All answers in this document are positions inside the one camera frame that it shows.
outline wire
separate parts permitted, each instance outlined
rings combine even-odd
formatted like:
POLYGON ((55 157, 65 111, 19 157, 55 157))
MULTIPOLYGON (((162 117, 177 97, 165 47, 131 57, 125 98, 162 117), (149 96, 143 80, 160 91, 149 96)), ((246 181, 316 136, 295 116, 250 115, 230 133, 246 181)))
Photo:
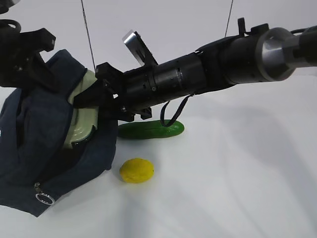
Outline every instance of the wire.
POLYGON ((230 6, 230 11, 229 11, 228 21, 227 21, 227 26, 226 26, 226 32, 225 32, 225 34, 224 34, 225 37, 227 36, 227 32, 228 32, 229 21, 230 21, 231 12, 232 12, 232 6, 233 6, 233 0, 231 1, 231 6, 230 6))
POLYGON ((303 33, 307 28, 301 28, 294 31, 291 31, 292 34, 303 33))
POLYGON ((160 123, 161 123, 161 125, 164 126, 164 127, 170 127, 171 125, 173 125, 174 122, 176 122, 177 118, 181 115, 181 113, 182 113, 182 111, 183 111, 183 109, 184 109, 184 107, 185 107, 185 105, 186 105, 188 99, 189 99, 190 97, 193 97, 193 96, 194 96, 194 95, 191 94, 191 95, 188 95, 186 98, 184 98, 184 100, 183 100, 183 101, 181 102, 181 104, 179 105, 179 107, 178 107, 178 109, 177 109, 175 115, 172 117, 172 119, 169 120, 168 123, 165 123, 165 119, 164 119, 165 110, 166 110, 167 105, 170 103, 170 101, 168 101, 168 102, 163 106, 163 108, 162 108, 162 110, 161 110, 161 112, 160 112, 160 123))
POLYGON ((7 25, 12 25, 15 27, 15 29, 20 33, 21 32, 21 25, 17 21, 10 20, 10 19, 1 19, 0 22, 3 22, 7 25))
POLYGON ((92 48, 92 46, 91 46, 91 40, 90 40, 90 35, 89 35, 89 30, 88 30, 88 24, 87 24, 87 17, 86 17, 86 13, 85 13, 85 8, 84 8, 84 2, 83 2, 83 0, 81 0, 81 7, 82 7, 82 10, 83 10, 83 17, 84 17, 84 21, 85 21, 86 33, 87 33, 88 43, 89 43, 89 47, 90 47, 90 54, 91 54, 91 58, 92 58, 92 60, 93 60, 94 71, 96 71, 96 65, 95 65, 95 60, 94 60, 94 53, 93 53, 93 48, 92 48))

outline cucumber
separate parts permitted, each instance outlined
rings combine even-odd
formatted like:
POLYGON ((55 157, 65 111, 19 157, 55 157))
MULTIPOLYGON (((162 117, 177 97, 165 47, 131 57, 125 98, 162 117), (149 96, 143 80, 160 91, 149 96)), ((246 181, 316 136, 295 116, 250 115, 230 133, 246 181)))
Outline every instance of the cucumber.
POLYGON ((145 140, 153 138, 168 138, 181 134, 185 127, 176 121, 170 127, 164 127, 159 120, 131 122, 119 126, 118 136, 125 139, 145 140))

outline lemon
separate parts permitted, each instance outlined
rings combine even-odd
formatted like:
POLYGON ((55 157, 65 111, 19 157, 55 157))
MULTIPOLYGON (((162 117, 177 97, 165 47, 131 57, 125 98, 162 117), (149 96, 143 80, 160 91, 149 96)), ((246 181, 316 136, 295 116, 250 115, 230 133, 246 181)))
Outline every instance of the lemon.
POLYGON ((121 166, 120 175, 125 182, 145 182, 154 175, 154 165, 141 158, 131 159, 121 166))

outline white table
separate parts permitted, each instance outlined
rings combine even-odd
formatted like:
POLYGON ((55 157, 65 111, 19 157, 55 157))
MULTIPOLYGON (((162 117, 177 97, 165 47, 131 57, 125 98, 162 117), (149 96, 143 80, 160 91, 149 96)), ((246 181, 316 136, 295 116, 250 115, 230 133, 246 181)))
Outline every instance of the white table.
MULTIPOLYGON (((224 36, 230 0, 89 0, 96 63, 138 67, 121 38, 137 30, 159 63, 224 36)), ((247 27, 317 24, 315 0, 235 0, 247 27)), ((23 31, 46 27, 55 49, 92 69, 79 0, 25 0, 6 18, 23 31)), ((48 59, 52 53, 44 54, 48 59)), ((110 172, 76 189, 39 218, 0 207, 1 237, 313 238, 317 236, 317 83, 314 71, 284 82, 238 85, 189 100, 175 138, 118 141, 110 172), (151 160, 151 181, 118 179, 122 163, 151 160)), ((10 90, 1 89, 0 103, 10 90)), ((171 116, 180 100, 168 108, 171 116)), ((159 118, 161 105, 153 108, 159 118)))

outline zipper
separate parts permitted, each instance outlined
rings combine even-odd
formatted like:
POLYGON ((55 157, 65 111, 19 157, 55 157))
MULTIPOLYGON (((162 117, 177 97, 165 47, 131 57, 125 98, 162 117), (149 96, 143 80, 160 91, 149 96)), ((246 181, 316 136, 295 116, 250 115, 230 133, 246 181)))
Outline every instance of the zipper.
POLYGON ((54 205, 55 204, 55 199, 49 196, 46 193, 43 193, 43 191, 40 189, 41 184, 39 182, 36 182, 34 184, 34 189, 36 191, 35 197, 37 200, 40 202, 46 204, 46 205, 54 205))

